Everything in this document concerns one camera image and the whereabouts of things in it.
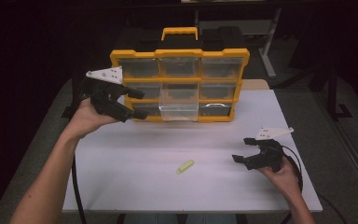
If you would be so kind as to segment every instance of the person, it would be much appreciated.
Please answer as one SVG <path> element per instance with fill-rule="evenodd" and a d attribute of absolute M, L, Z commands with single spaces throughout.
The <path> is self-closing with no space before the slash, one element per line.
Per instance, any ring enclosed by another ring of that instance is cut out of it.
<path fill-rule="evenodd" d="M 117 120 L 98 114 L 90 98 L 83 100 L 62 131 L 36 180 L 22 196 L 10 223 L 59 223 L 78 142 L 101 126 L 114 122 Z M 294 223 L 315 223 L 301 195 L 294 168 L 286 158 L 283 158 L 282 169 L 277 173 L 273 173 L 269 167 L 259 169 L 259 171 L 272 182 L 288 202 Z M 227 216 L 189 216 L 187 223 L 198 221 L 204 223 L 205 220 L 218 220 L 219 218 L 227 218 Z"/>

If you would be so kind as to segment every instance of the dark floor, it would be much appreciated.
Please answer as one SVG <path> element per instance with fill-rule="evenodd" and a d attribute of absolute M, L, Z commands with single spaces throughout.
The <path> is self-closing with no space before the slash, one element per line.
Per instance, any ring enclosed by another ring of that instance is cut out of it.
<path fill-rule="evenodd" d="M 23 155 L 30 151 L 38 154 L 41 147 L 48 152 L 65 125 L 59 117 L 71 100 L 70 78 L 110 66 L 108 55 L 125 20 L 119 13 L 95 16 L 61 11 L 62 6 L 75 2 L 0 2 L 0 223 L 7 223 L 20 192 L 25 190 L 15 178 L 11 182 L 14 187 L 7 190 Z M 267 78 L 257 53 L 263 39 L 246 41 L 252 55 L 245 78 L 264 78 L 273 86 L 301 71 L 288 67 L 297 38 L 274 40 L 269 57 L 278 75 L 275 79 Z M 310 74 L 286 89 L 276 90 L 277 97 L 289 126 L 295 127 L 293 137 L 315 188 L 348 223 L 358 223 L 358 163 L 353 163 L 358 161 L 358 83 L 338 80 L 337 103 L 344 104 L 353 118 L 335 122 L 325 112 L 326 87 L 320 92 L 310 91 L 312 78 Z M 36 173 L 27 172 L 19 168 L 17 176 L 27 175 L 31 181 Z M 324 211 L 315 214 L 318 223 L 340 223 L 332 207 L 322 203 Z M 249 223 L 278 223 L 281 216 L 248 218 Z M 106 223 L 112 215 L 88 217 L 90 223 Z M 64 215 L 62 222 L 78 223 L 77 214 Z"/>

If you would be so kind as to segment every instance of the metal stand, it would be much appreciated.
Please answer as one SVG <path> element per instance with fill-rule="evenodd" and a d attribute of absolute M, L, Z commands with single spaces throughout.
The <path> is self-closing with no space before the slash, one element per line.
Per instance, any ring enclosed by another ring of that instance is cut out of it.
<path fill-rule="evenodd" d="M 274 68 L 272 67 L 271 62 L 269 61 L 269 46 L 271 45 L 272 38 L 274 37 L 275 29 L 278 25 L 278 19 L 281 15 L 281 8 L 277 8 L 275 10 L 274 18 L 271 22 L 271 25 L 268 29 L 267 42 L 263 48 L 259 48 L 258 51 L 261 56 L 261 60 L 263 61 L 264 66 L 266 67 L 267 74 L 269 78 L 275 78 L 276 74 Z"/>

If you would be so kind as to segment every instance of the hand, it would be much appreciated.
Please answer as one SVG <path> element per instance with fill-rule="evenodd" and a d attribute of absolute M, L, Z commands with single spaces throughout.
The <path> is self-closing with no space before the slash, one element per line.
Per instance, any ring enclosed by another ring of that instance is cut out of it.
<path fill-rule="evenodd" d="M 272 182 L 286 199 L 294 194 L 301 194 L 295 168 L 285 157 L 282 157 L 281 170 L 277 173 L 273 173 L 270 167 L 260 168 L 259 171 Z"/>
<path fill-rule="evenodd" d="M 62 134 L 81 139 L 87 134 L 96 131 L 101 126 L 114 122 L 117 122 L 117 120 L 106 115 L 98 114 L 91 104 L 90 98 L 88 98 L 80 103 L 77 111 Z"/>

